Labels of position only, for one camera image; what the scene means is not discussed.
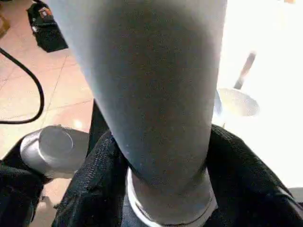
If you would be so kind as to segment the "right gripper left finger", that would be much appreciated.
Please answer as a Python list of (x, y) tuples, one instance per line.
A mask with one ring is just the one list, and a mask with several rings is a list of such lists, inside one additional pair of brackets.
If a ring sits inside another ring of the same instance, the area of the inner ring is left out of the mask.
[(121, 226), (127, 169), (126, 159), (107, 131), (72, 178), (52, 226)]

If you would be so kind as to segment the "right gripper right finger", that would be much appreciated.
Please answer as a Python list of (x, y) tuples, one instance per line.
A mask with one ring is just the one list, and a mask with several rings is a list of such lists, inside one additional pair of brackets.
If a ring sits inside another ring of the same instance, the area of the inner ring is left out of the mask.
[(213, 125), (206, 166), (218, 208), (207, 227), (301, 227), (303, 209), (236, 135)]

